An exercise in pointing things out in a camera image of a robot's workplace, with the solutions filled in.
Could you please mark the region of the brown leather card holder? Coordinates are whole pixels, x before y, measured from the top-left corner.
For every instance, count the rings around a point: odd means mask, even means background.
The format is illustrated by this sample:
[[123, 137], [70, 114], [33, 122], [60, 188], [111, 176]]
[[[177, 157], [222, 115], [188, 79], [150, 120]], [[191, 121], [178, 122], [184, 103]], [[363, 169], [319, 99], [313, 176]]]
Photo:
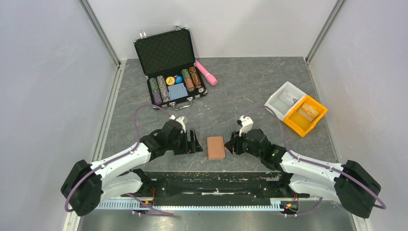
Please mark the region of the brown leather card holder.
[[226, 157], [224, 139], [222, 136], [207, 138], [208, 159], [219, 160]]

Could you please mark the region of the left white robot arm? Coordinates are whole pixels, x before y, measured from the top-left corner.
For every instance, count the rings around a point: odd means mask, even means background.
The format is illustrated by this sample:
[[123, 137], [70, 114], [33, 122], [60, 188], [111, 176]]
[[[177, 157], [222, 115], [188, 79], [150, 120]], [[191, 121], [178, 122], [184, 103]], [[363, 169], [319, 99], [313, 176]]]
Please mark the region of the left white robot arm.
[[109, 158], [87, 163], [76, 162], [61, 187], [66, 198], [64, 208], [84, 216], [101, 202], [125, 194], [146, 196], [152, 191], [152, 179], [138, 166], [151, 162], [167, 151], [174, 155], [202, 152], [194, 129], [188, 133], [176, 129], [170, 133], [157, 129], [139, 142]]

